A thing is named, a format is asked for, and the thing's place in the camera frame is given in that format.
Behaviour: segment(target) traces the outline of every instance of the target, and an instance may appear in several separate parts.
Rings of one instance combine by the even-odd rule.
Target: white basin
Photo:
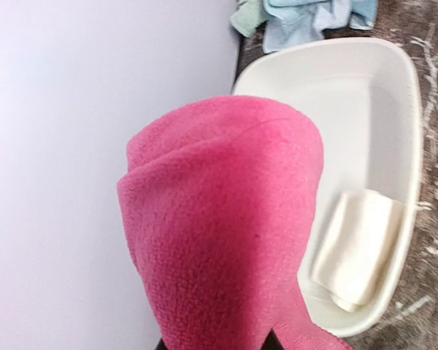
[[[339,337],[367,330],[383,315],[394,293],[415,221],[422,128],[412,61],[401,48],[381,39],[326,40],[257,60],[237,80],[234,95],[283,102],[320,129],[325,166],[298,280],[318,326]],[[348,313],[310,280],[310,268],[338,194],[364,188],[404,203],[405,211],[375,296]]]

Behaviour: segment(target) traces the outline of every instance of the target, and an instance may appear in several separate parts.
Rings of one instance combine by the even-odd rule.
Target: marble countertop
[[[370,330],[345,339],[357,350],[438,350],[438,0],[379,0],[373,31],[341,29],[327,38],[373,36],[414,60],[423,103],[423,180],[406,265],[393,300]],[[237,74],[263,55],[263,28],[242,40]]]

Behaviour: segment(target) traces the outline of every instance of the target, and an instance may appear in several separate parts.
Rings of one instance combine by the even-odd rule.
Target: folded pink fabric
[[[169,350],[350,349],[315,326],[296,280],[323,167],[289,106],[190,104],[128,144],[118,184],[131,258]]]

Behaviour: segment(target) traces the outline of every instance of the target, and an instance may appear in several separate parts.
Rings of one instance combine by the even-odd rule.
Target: pink washcloth
[[[323,167],[289,106],[190,104],[128,144],[118,184],[131,258],[169,350],[350,349],[315,326],[296,280]]]

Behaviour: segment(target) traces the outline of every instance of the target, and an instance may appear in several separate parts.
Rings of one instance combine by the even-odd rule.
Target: white wall
[[[155,347],[115,185],[137,131],[230,91],[234,7],[0,1],[0,350]]]

